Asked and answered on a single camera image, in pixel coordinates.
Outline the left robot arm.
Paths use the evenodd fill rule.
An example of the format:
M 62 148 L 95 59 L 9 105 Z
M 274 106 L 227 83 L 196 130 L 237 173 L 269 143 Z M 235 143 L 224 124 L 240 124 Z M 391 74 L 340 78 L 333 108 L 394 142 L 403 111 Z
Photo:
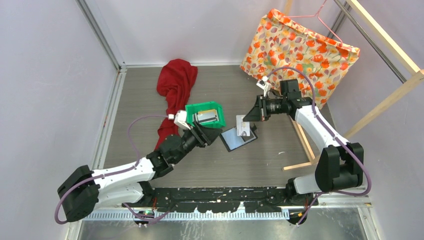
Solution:
M 167 136 L 157 149 L 134 162 L 95 170 L 88 165 L 77 167 L 57 189 L 60 200 L 55 221 L 76 222 L 98 208 L 113 205 L 148 207 L 154 199 L 149 182 L 170 173 L 194 148 L 210 146 L 222 132 L 222 128 L 195 122 L 183 135 Z

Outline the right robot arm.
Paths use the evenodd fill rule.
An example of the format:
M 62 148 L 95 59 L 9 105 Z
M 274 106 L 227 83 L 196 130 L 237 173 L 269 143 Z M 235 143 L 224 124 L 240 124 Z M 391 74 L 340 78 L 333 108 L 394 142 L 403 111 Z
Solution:
M 335 192 L 359 187 L 363 183 L 364 149 L 340 136 L 324 119 L 310 97 L 303 97 L 296 79 L 282 80 L 280 96 L 268 96 L 271 84 L 266 77 L 256 82 L 263 90 L 254 107 L 245 115 L 245 122 L 264 122 L 271 115 L 286 114 L 298 123 L 321 149 L 314 173 L 291 178 L 285 186 L 285 198 L 299 205 L 306 194 Z

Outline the green plastic bin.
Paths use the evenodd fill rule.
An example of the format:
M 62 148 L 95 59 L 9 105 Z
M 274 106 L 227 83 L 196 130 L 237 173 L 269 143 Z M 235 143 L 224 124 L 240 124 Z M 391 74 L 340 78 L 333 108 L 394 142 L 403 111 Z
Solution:
M 223 128 L 226 126 L 224 110 L 221 104 L 215 101 L 187 104 L 187 123 L 194 125 L 194 122 L 208 128 Z

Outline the black card holder wallet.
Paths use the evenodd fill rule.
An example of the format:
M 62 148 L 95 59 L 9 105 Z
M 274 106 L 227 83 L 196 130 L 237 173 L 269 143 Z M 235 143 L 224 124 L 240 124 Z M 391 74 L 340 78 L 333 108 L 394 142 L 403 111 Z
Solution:
M 223 145 L 225 146 L 226 150 L 228 152 L 232 152 L 238 148 L 243 147 L 244 145 L 247 145 L 255 141 L 258 138 L 256 133 L 257 126 L 255 124 L 251 125 L 249 127 L 249 130 L 250 130 L 250 136 L 238 136 L 237 128 L 233 127 L 222 132 L 219 137 Z

